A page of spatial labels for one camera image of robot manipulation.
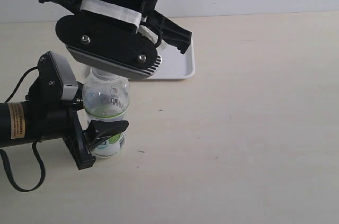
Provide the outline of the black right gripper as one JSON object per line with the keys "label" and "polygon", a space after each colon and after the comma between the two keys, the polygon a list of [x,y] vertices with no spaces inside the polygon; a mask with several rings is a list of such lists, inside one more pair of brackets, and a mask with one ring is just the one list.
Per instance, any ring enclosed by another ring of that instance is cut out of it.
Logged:
{"label": "black right gripper", "polygon": [[38,0],[57,4],[73,15],[86,15],[112,24],[130,33],[146,27],[156,37],[155,46],[165,41],[185,53],[191,44],[192,32],[177,25],[155,7],[158,0]]}

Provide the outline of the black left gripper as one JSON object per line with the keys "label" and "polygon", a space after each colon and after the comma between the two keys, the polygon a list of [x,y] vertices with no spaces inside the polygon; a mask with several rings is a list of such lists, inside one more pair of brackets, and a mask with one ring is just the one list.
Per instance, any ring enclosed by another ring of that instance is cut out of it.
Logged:
{"label": "black left gripper", "polygon": [[59,82],[49,86],[40,76],[30,86],[26,95],[26,138],[39,142],[61,138],[77,168],[90,168],[95,163],[90,150],[125,132],[129,122],[92,120],[86,129],[86,142],[77,114],[83,109],[83,84],[77,82],[77,91],[70,101],[63,101],[55,92],[57,89]]}

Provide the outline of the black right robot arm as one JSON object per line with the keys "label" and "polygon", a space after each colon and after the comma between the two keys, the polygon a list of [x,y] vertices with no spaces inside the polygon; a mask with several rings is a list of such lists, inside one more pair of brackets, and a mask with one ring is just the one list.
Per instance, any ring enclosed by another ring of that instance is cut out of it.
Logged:
{"label": "black right robot arm", "polygon": [[131,33],[145,33],[157,38],[156,47],[165,42],[184,54],[189,49],[192,32],[177,25],[155,7],[158,0],[38,0],[55,3],[73,14],[86,13],[92,17],[126,29]]}

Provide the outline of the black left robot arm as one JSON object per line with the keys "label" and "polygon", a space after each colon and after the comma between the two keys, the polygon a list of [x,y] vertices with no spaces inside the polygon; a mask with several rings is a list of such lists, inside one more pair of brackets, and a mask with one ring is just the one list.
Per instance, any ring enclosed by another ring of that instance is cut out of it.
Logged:
{"label": "black left robot arm", "polygon": [[1,147],[62,139],[79,170],[90,168],[96,158],[92,150],[112,136],[126,131],[127,120],[93,120],[83,130],[78,111],[84,108],[83,84],[78,83],[72,100],[52,98],[35,81],[23,102],[1,103]]}

